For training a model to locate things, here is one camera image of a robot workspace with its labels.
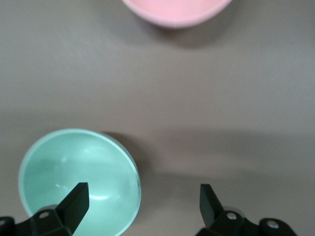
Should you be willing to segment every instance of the mint green bowl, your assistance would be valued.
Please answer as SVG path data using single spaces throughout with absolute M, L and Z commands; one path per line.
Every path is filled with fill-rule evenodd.
M 90 208 L 74 236 L 118 236 L 135 219 L 141 199 L 137 167 L 115 139 L 63 129 L 39 139 L 19 171 L 19 192 L 31 216 L 59 204 L 79 182 L 89 184 Z

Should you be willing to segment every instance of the pink bowl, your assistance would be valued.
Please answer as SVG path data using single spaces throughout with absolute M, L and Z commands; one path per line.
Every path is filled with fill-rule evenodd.
M 232 0 L 122 0 L 141 18 L 167 28 L 185 28 L 209 20 Z

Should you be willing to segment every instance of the pink bowl rim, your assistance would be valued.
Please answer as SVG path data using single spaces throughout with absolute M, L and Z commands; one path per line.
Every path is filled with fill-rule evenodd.
M 146 11 L 144 11 L 142 8 L 138 7 L 135 3 L 133 3 L 132 0 L 122 0 L 123 3 L 136 15 L 143 18 L 144 20 L 147 20 L 148 22 L 151 22 L 153 24 L 156 24 L 158 26 L 166 27 L 166 28 L 186 28 L 195 26 L 198 24 L 201 24 L 215 15 L 217 15 L 219 12 L 221 12 L 227 5 L 232 2 L 232 0 L 221 0 L 221 2 L 214 8 L 210 8 L 208 11 L 205 11 L 205 13 L 189 17 L 189 18 L 183 18 L 179 20 L 170 20 L 166 19 L 164 17 L 160 17 L 158 15 L 150 14 Z

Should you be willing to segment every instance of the plastic bowl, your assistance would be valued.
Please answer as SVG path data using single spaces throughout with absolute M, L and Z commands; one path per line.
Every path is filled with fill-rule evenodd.
M 209 20 L 232 0 L 122 0 L 141 18 L 167 28 L 185 28 Z
M 118 236 L 138 213 L 137 167 L 115 139 L 82 129 L 64 129 L 39 139 L 19 171 L 19 192 L 32 216 L 59 204 L 79 182 L 88 182 L 90 208 L 74 236 Z

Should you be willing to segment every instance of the black object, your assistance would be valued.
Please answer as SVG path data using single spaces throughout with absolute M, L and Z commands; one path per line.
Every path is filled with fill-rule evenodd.
M 55 209 L 41 210 L 19 224 L 0 217 L 0 236 L 72 236 L 88 209 L 88 183 L 78 183 Z
M 196 236 L 297 236 L 281 220 L 265 218 L 255 225 L 234 211 L 224 210 L 209 184 L 200 186 L 200 212 L 206 227 Z

